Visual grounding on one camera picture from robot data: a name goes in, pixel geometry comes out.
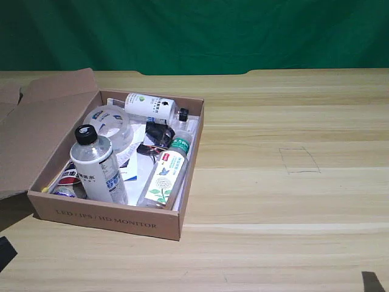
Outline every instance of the white plastic bottle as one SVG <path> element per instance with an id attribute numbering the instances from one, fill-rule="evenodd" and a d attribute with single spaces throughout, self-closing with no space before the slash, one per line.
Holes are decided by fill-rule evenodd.
<path id="1" fill-rule="evenodd" d="M 158 156 L 137 206 L 172 210 L 187 171 L 191 140 L 189 132 L 176 132 L 170 148 Z"/>
<path id="2" fill-rule="evenodd" d="M 77 143 L 71 148 L 71 159 L 89 199 L 128 204 L 128 196 L 111 141 L 98 136 L 92 125 L 75 130 Z"/>
<path id="3" fill-rule="evenodd" d="M 163 99 L 139 93 L 128 94 L 125 111 L 130 114 L 131 119 L 168 126 L 171 126 L 180 113 L 180 109 L 172 99 Z"/>

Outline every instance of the black object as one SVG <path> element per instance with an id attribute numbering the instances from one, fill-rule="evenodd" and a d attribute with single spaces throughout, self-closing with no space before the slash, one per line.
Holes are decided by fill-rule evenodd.
<path id="1" fill-rule="evenodd" d="M 154 143 L 154 146 L 168 148 L 174 138 L 174 130 L 167 125 L 159 123 L 147 122 L 146 135 Z M 162 149 L 153 147 L 153 145 L 140 144 L 137 152 L 141 155 L 155 156 L 158 155 Z"/>
<path id="2" fill-rule="evenodd" d="M 0 272 L 17 254 L 7 237 L 0 237 Z"/>
<path id="3" fill-rule="evenodd" d="M 385 292 L 377 278 L 376 273 L 364 271 L 362 272 L 362 278 L 365 292 Z"/>
<path id="4" fill-rule="evenodd" d="M 89 145 L 97 140 L 97 133 L 92 125 L 81 125 L 75 129 L 74 134 L 81 145 Z"/>
<path id="5" fill-rule="evenodd" d="M 169 147 L 174 134 L 173 129 L 167 125 L 152 122 L 146 123 L 146 135 L 155 146 Z"/>
<path id="6" fill-rule="evenodd" d="M 186 108 L 181 108 L 178 119 L 181 122 L 186 122 L 188 120 L 188 116 L 189 116 L 189 110 L 187 110 Z"/>

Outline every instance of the cardboard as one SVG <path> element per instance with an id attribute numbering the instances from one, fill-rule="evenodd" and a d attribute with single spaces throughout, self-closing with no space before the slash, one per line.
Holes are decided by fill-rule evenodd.
<path id="1" fill-rule="evenodd" d="M 20 86 L 9 83 L 0 88 L 0 122 L 11 113 L 19 102 Z"/>
<path id="2" fill-rule="evenodd" d="M 85 115 L 105 104 L 109 97 L 125 100 L 127 95 L 128 92 L 122 91 L 99 91 L 91 69 L 31 82 L 20 104 L 0 124 L 0 196 L 28 190 L 27 196 L 43 220 L 179 240 L 204 120 L 201 99 L 161 96 L 175 99 L 179 107 L 186 107 L 200 117 L 178 211 L 40 192 L 69 159 L 75 142 L 74 130 Z"/>

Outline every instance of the water bottle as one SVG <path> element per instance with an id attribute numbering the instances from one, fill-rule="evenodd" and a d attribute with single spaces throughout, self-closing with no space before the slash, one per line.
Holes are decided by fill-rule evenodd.
<path id="1" fill-rule="evenodd" d="M 187 172 L 191 140 L 189 132 L 176 132 L 169 149 L 158 156 L 137 206 L 172 210 Z"/>
<path id="2" fill-rule="evenodd" d="M 98 136 L 92 125 L 75 130 L 77 143 L 71 148 L 71 160 L 89 199 L 128 204 L 128 196 L 111 141 Z"/>

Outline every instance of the wood grain surface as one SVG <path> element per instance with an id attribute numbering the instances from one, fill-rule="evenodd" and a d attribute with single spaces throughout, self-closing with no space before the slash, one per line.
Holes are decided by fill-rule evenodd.
<path id="1" fill-rule="evenodd" d="M 388 69 L 96 79 L 205 99 L 182 239 L 40 221 L 11 198 L 0 235 L 18 255 L 1 291 L 362 292 L 362 271 L 389 291 Z"/>

